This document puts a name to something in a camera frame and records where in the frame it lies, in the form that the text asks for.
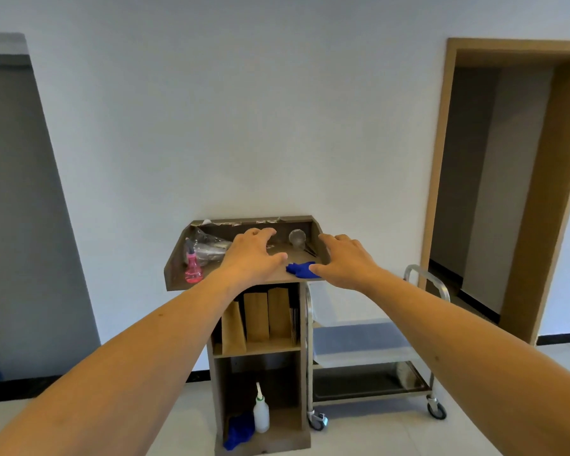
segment black baseboard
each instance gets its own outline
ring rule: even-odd
[[[539,336],[536,345],[568,344],[570,342],[570,332],[565,334],[547,334]]]
[[[476,311],[478,311],[481,315],[486,317],[488,320],[491,320],[496,324],[500,322],[500,314],[497,314],[491,308],[484,306],[481,302],[472,297],[470,294],[465,293],[463,290],[460,290],[458,291],[457,296],[463,301],[465,301],[472,308],[474,308]]]
[[[0,402],[36,398],[60,377],[61,376],[47,376],[0,381]],[[192,371],[186,382],[199,383],[201,381],[210,380],[209,370],[198,370]]]
[[[186,383],[201,383],[202,381],[211,381],[209,370],[196,370],[190,372]]]
[[[436,262],[432,259],[428,260],[428,267],[436,269],[439,273],[443,276],[448,277],[452,283],[456,283],[458,286],[463,285],[463,277],[458,275],[456,272],[453,272],[449,268],[442,266],[439,262]]]

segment hand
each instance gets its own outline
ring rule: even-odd
[[[380,268],[359,240],[351,240],[348,235],[327,235],[319,238],[327,245],[331,262],[324,266],[313,264],[311,272],[326,279],[334,286],[362,291],[364,282]]]
[[[266,244],[276,230],[249,229],[235,237],[224,256],[220,271],[234,279],[243,291],[250,286],[262,284],[272,273],[287,262],[287,253],[270,256]]]

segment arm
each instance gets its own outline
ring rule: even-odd
[[[311,271],[388,316],[505,456],[570,455],[570,372],[517,337],[379,268],[357,240],[322,235]]]
[[[0,456],[144,455],[238,293],[287,260],[274,229],[236,237],[219,270],[99,347],[0,432]]]

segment spray bottle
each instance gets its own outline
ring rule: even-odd
[[[203,269],[196,262],[196,252],[194,244],[190,238],[186,238],[186,257],[188,258],[188,267],[184,277],[188,283],[198,283],[203,279]]]
[[[253,407],[253,420],[255,422],[255,431],[263,434],[270,427],[270,415],[266,399],[262,395],[262,390],[259,388],[259,383],[255,383],[255,385],[258,387],[258,396],[255,399],[255,406]]]

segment person's left arm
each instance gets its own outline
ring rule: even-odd
[[[0,456],[146,454],[228,304],[285,264],[274,233],[238,235],[218,270],[55,382],[0,432]]]

